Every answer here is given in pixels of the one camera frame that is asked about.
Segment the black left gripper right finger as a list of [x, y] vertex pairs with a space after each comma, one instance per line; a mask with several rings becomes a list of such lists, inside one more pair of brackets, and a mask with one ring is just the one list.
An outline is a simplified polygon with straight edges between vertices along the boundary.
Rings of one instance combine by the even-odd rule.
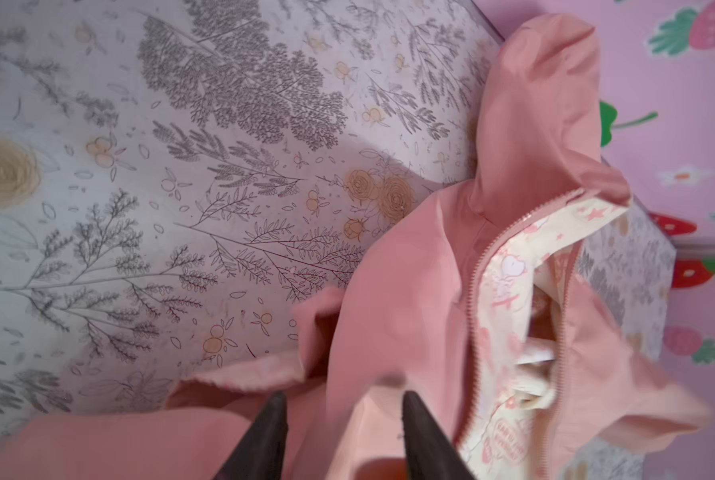
[[475, 479], [417, 392], [406, 391], [403, 394], [401, 420], [407, 478]]

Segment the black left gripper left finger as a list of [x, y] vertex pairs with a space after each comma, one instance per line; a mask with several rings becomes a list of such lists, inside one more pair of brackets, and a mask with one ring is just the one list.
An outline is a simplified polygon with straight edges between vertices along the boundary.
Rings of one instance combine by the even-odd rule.
[[215, 480], [280, 480], [289, 432], [288, 400], [274, 393], [254, 419]]

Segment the pink hooded zip jacket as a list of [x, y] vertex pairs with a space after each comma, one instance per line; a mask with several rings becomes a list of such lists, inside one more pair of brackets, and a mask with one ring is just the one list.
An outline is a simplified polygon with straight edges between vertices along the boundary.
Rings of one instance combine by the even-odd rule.
[[711, 410], [593, 287], [673, 256], [601, 157], [601, 47], [449, 2], [0, 1], [0, 479], [401, 478], [419, 393], [481, 479]]

